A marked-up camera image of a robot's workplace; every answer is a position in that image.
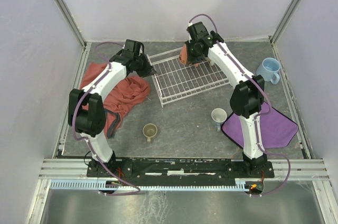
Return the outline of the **white wire dish rack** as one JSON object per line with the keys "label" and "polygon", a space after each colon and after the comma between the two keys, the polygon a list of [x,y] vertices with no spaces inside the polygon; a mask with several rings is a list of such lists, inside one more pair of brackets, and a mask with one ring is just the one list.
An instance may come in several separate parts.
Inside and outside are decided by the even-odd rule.
{"label": "white wire dish rack", "polygon": [[217,65],[212,66],[207,61],[198,67],[180,63],[180,50],[176,48],[148,56],[156,71],[152,80],[162,107],[230,84]]}

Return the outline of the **olive green small cup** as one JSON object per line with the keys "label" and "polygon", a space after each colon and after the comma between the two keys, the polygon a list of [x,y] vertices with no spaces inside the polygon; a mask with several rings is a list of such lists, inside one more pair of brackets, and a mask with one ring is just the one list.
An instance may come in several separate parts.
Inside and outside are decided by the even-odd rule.
{"label": "olive green small cup", "polygon": [[155,124],[146,124],[143,127],[143,135],[146,137],[147,139],[147,143],[151,143],[152,139],[157,135],[158,133],[158,128]]}

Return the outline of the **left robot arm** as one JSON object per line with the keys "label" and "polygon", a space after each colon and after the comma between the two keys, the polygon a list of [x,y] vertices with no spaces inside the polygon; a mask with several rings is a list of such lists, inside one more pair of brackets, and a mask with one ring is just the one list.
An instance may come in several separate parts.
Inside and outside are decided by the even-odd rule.
{"label": "left robot arm", "polygon": [[104,134],[106,111],[104,101],[127,76],[135,72],[140,77],[156,73],[145,54],[144,44],[127,39],[100,72],[82,89],[69,93],[68,124],[76,141],[85,141],[97,162],[108,163],[114,155]]}

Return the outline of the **purple cloth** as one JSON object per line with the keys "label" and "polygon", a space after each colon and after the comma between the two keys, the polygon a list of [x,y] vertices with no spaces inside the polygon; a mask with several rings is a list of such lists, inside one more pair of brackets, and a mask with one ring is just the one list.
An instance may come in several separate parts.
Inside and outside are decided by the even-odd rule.
{"label": "purple cloth", "polygon": [[[298,132],[298,125],[286,115],[264,102],[259,118],[260,144],[264,149],[286,147]],[[246,118],[231,113],[217,130],[241,148],[249,144],[243,135],[241,121]]]}

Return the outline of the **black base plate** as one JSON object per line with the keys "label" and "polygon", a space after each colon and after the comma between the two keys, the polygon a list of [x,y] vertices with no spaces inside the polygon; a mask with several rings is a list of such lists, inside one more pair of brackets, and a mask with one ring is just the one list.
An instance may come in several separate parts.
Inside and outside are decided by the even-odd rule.
{"label": "black base plate", "polygon": [[229,158],[138,158],[116,157],[106,164],[114,175],[131,183],[137,178],[153,176],[203,176],[227,179],[274,178],[271,162],[251,169],[243,160]]}

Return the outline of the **red cloth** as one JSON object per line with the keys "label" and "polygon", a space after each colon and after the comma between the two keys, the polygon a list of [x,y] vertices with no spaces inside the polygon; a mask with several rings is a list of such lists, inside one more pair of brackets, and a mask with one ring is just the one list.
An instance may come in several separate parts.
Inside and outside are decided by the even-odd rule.
{"label": "red cloth", "polygon": [[[107,67],[107,64],[90,63],[85,72],[81,89],[94,81]],[[121,80],[108,94],[103,101],[105,110],[106,123],[103,129],[107,139],[114,138],[117,129],[122,124],[123,118],[132,110],[135,105],[141,104],[149,95],[151,87],[149,83],[139,76],[128,76]],[[89,97],[93,94],[88,94],[84,99],[83,104],[79,107],[77,117],[84,114],[93,105],[88,103]]]}

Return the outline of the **light blue mug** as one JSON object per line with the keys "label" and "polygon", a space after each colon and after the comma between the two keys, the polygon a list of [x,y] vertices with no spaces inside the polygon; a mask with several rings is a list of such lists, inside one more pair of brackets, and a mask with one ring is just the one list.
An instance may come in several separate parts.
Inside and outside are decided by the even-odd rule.
{"label": "light blue mug", "polygon": [[281,65],[274,58],[265,58],[256,70],[256,75],[261,75],[265,82],[276,85],[280,81],[279,71]]}

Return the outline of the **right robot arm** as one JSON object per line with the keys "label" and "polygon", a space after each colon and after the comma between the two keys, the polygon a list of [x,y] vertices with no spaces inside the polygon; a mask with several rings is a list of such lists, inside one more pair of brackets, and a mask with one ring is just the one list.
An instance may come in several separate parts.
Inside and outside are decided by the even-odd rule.
{"label": "right robot arm", "polygon": [[206,59],[214,62],[233,86],[230,107],[239,116],[243,135],[243,160],[252,169],[267,162],[261,144],[260,116],[267,97],[265,81],[246,69],[232,54],[223,38],[215,31],[208,32],[202,22],[189,23],[189,39],[181,51],[184,64],[199,64]]}

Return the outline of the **small pink printed mug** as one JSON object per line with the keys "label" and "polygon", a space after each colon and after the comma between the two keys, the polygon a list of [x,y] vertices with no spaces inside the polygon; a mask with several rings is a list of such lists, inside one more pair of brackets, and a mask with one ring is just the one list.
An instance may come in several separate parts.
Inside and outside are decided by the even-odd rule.
{"label": "small pink printed mug", "polygon": [[179,62],[185,66],[191,66],[191,63],[188,63],[188,56],[187,56],[187,45],[184,44],[179,55]]}

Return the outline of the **grey blue mug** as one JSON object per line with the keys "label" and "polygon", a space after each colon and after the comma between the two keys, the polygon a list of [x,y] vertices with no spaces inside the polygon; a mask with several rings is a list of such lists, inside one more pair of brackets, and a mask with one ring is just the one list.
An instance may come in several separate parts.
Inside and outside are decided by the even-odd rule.
{"label": "grey blue mug", "polygon": [[211,113],[211,118],[216,124],[217,131],[221,130],[221,125],[226,121],[228,118],[227,112],[222,108],[215,108]]}

